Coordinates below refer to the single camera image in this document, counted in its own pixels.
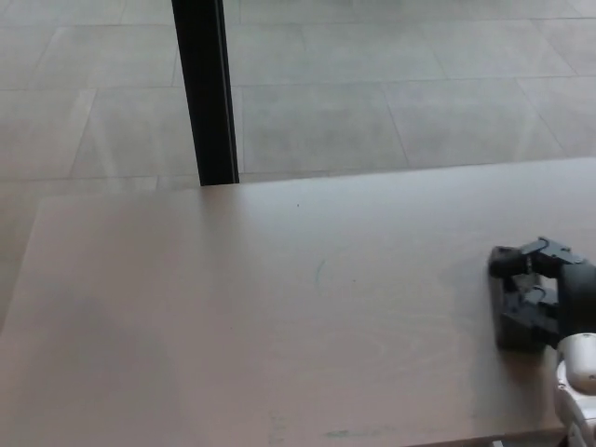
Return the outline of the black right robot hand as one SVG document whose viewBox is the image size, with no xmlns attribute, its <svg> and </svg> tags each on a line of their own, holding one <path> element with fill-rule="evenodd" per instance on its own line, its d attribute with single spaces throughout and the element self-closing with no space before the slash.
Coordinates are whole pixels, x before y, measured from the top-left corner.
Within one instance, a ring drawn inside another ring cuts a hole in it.
<svg viewBox="0 0 596 447">
<path fill-rule="evenodd" d="M 595 331 L 595 265 L 570 247 L 546 237 L 495 246 L 487 273 L 499 348 L 540 352 Z"/>
</svg>

